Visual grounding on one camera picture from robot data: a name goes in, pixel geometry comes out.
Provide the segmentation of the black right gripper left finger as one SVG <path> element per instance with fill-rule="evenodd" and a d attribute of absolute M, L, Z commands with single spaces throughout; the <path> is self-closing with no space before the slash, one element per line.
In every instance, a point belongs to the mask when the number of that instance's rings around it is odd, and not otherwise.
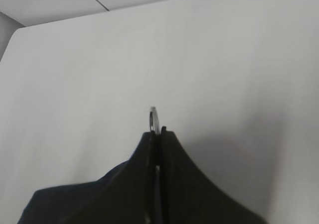
<path fill-rule="evenodd" d="M 145 132 L 122 170 L 66 224 L 155 224 L 157 136 Z"/>

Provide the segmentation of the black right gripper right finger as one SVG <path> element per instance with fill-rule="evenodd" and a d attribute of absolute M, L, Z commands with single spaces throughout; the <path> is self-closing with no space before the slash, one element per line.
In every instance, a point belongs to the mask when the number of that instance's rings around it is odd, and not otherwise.
<path fill-rule="evenodd" d="M 166 127 L 160 134 L 159 169 L 164 223 L 265 223 L 212 183 L 186 153 L 176 134 Z"/>

